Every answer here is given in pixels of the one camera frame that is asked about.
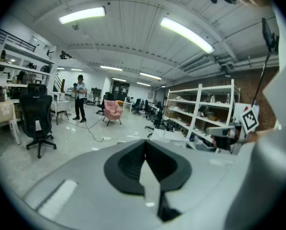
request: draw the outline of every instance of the floor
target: floor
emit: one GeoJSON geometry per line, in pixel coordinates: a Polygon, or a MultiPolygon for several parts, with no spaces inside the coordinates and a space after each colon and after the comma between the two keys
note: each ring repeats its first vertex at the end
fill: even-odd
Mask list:
{"type": "MultiPolygon", "coordinates": [[[[74,102],[71,102],[69,121],[66,115],[60,114],[59,124],[56,125],[56,119],[52,117],[54,136],[52,142],[57,145],[57,149],[54,150],[51,146],[43,144],[41,159],[37,158],[37,145],[26,150],[26,144],[32,139],[23,133],[21,127],[19,127],[20,145],[15,143],[7,126],[0,128],[0,179],[4,180],[19,197],[23,197],[41,178],[72,158],[86,152],[97,152],[99,149],[121,141],[137,139],[133,137],[135,135],[147,138],[151,132],[145,129],[145,126],[153,126],[151,121],[146,120],[143,115],[130,114],[129,111],[123,112],[122,125],[117,120],[111,121],[107,127],[108,120],[102,121],[104,116],[96,114],[98,109],[97,106],[85,106],[86,124],[80,123],[79,120],[72,120],[75,117],[74,102]],[[86,126],[90,128],[89,131],[96,140],[101,141],[102,137],[110,139],[102,142],[95,141],[86,126]]],[[[150,190],[146,189],[145,200],[157,202],[159,183],[146,163],[142,167],[140,182],[143,185],[149,185],[150,190]]]]}

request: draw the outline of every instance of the white ceiling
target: white ceiling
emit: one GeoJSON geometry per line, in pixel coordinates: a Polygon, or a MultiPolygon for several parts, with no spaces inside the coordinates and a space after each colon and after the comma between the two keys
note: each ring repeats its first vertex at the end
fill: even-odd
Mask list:
{"type": "Polygon", "coordinates": [[[233,62],[266,55],[262,17],[278,35],[271,8],[231,5],[223,0],[217,4],[210,0],[17,0],[11,13],[95,70],[100,70],[100,65],[120,67],[123,72],[110,71],[112,77],[140,80],[154,87],[220,71],[218,64],[190,75],[178,69],[204,53],[188,39],[160,26],[164,16],[212,44],[213,56],[233,62]],[[58,20],[70,10],[98,6],[105,6],[106,15],[80,20],[78,31],[72,29],[74,23],[58,20]],[[140,72],[163,79],[141,77],[140,72]]]}

